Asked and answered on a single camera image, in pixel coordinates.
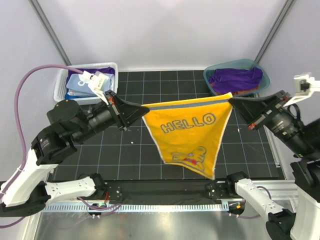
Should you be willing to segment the light blue white towel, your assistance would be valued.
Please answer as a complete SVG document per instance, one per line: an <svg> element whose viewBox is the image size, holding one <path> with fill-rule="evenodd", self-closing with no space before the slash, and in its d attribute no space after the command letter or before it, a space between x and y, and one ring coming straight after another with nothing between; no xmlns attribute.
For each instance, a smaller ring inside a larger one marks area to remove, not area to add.
<svg viewBox="0 0 320 240"><path fill-rule="evenodd" d="M102 90L104 92L112 90L114 87L115 75L104 73L106 75L106 80L103 83ZM66 83L66 88L68 89L67 94L73 97L93 97L95 94L91 91L88 84L81 80L81 75L74 73L71 74L69 80Z"/></svg>

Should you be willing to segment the yellow purple patterned towel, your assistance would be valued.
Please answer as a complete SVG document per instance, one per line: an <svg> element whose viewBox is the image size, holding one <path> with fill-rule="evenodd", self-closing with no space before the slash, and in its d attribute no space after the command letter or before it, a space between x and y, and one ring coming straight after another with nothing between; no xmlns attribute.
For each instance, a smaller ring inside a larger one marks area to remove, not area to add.
<svg viewBox="0 0 320 240"><path fill-rule="evenodd" d="M208 179L215 169L233 107L233 95L149 103L143 116L164 164L187 168Z"/></svg>

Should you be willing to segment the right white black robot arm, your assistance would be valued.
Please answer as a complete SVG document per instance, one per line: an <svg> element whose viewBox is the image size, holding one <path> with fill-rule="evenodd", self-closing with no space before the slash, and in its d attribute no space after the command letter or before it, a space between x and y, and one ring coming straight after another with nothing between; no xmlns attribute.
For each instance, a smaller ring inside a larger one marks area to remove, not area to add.
<svg viewBox="0 0 320 240"><path fill-rule="evenodd" d="M244 198L265 222L273 240L318 240L320 238L320 120L304 124L298 100L287 92L247 98L233 97L236 109L248 129L268 129L293 154L293 161L280 161L285 177L293 180L297 192L296 212L280 206L262 193L244 172L226 177L230 198Z"/></svg>

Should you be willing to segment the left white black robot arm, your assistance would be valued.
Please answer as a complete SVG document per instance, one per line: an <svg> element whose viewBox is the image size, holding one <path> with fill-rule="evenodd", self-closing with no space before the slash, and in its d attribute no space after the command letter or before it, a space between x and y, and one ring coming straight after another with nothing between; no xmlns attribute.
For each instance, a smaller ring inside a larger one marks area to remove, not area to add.
<svg viewBox="0 0 320 240"><path fill-rule="evenodd" d="M75 100L62 100L47 112L50 125L35 137L26 162L18 168L13 183L2 182L4 193L0 204L1 217L28 217L47 205L78 197L101 200L107 186L98 173L66 182L46 182L49 172L77 152L75 145L112 125L126 131L146 115L148 107L122 100L113 91L105 93L106 101L84 112Z"/></svg>

